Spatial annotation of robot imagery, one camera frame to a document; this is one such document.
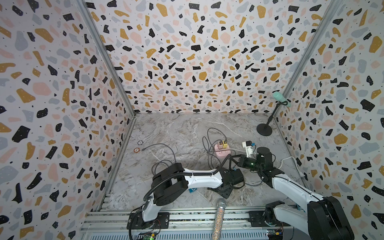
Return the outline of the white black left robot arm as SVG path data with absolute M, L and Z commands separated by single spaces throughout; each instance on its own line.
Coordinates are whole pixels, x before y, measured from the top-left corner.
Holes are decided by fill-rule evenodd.
M 228 199 L 233 190 L 244 186 L 241 170 L 219 166 L 209 171 L 196 171 L 183 168 L 180 163 L 173 164 L 153 177 L 151 189 L 144 196 L 145 203 L 129 216 L 127 230 L 167 229 L 170 214 L 161 213 L 161 209 L 185 191 L 207 188 Z

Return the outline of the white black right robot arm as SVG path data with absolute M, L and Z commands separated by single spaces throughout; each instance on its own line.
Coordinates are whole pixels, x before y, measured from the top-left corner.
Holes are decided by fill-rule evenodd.
M 257 154 L 236 155 L 237 166 L 256 172 L 262 182 L 290 198 L 297 206 L 282 201 L 266 205 L 264 219 L 269 226 L 286 223 L 307 234 L 313 240 L 353 240 L 351 225 L 335 197 L 316 194 L 292 180 L 273 164 L 268 148 L 260 147 Z

